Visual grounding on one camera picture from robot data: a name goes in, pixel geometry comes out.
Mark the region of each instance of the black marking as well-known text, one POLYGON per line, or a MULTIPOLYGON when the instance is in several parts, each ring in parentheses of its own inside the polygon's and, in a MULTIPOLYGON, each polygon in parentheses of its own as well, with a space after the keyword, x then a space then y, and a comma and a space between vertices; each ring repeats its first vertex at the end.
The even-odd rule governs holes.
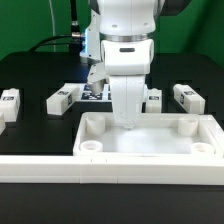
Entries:
POLYGON ((187 92, 184 92, 184 94, 187 96, 195 95, 195 93, 193 91, 187 91, 187 92))
POLYGON ((83 93, 81 100, 102 100, 103 99, 103 94, 93 94, 93 93, 83 93))
POLYGON ((135 52, 135 48, 120 48, 121 53, 131 53, 135 52))
POLYGON ((183 94, 181 94, 181 96, 180 96, 180 103, 184 104, 184 95, 183 94))
POLYGON ((158 96, 150 96, 149 100, 159 100, 159 97, 158 96))
POLYGON ((72 95, 68 96, 68 106, 72 104, 72 95))
POLYGON ((68 93, 69 93, 69 92, 60 91, 60 92, 58 92, 58 95, 66 96, 68 93))
POLYGON ((15 99, 14 96, 5 96, 5 97, 3 97, 3 101, 12 101, 14 99, 15 99))

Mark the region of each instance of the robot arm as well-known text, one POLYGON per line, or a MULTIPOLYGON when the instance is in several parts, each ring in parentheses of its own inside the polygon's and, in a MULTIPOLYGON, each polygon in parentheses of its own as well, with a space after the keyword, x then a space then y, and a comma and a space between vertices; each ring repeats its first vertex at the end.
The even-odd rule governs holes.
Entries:
POLYGON ((154 56, 151 37, 165 0, 90 0, 89 3, 100 16, 99 24, 95 25, 99 25, 102 40, 99 42, 102 62, 91 68, 88 84, 94 93, 99 93, 102 80, 109 80, 115 122, 132 128, 142 110, 145 76, 154 56))

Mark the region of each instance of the black tabletop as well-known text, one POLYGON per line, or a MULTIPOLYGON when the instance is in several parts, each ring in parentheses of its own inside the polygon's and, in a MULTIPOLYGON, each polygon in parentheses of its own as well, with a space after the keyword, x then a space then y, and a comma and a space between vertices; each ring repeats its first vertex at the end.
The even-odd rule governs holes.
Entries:
MULTIPOLYGON (((111 104, 75 103, 63 117, 48 116, 45 100, 66 82, 85 82, 88 66, 67 53, 14 53, 0 62, 0 88, 18 88, 16 123, 0 137, 0 154, 72 155, 83 112, 111 104)), ((176 83, 189 84, 207 101, 206 113, 223 127, 224 71, 201 55, 156 55, 150 88, 163 90, 163 112, 184 111, 173 100, 176 83)), ((0 184, 0 223, 224 223, 223 186, 0 184)))

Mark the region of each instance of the circular hole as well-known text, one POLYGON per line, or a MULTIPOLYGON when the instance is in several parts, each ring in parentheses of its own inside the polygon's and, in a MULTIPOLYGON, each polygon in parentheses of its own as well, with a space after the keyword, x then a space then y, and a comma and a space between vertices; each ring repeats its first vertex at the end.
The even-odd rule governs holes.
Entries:
POLYGON ((103 144, 98 141, 89 140, 85 141, 80 145, 80 150, 82 152, 102 152, 103 151, 103 144))
POLYGON ((205 152, 205 148, 202 145, 197 145, 196 149, 198 150, 198 152, 205 152))
POLYGON ((196 117, 181 117, 180 121, 183 121, 185 123, 198 123, 198 119, 196 117))
POLYGON ((84 147, 87 149, 87 150, 95 150, 97 148, 96 144, 94 143, 86 143, 84 145, 84 147))

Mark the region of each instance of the green background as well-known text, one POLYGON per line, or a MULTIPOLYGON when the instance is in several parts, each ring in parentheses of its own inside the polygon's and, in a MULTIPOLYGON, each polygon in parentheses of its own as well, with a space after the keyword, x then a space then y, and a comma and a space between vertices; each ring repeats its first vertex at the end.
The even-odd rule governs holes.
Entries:
MULTIPOLYGON (((89 23, 88 0, 77 1, 79 22, 89 23)), ((52 0, 56 34, 70 33, 69 0, 52 0)), ((157 24, 156 52, 201 53, 224 67, 224 1, 192 0, 175 17, 161 17, 157 24)), ((52 36, 48 0, 0 1, 0 59, 7 54, 26 51, 42 39, 52 36)))

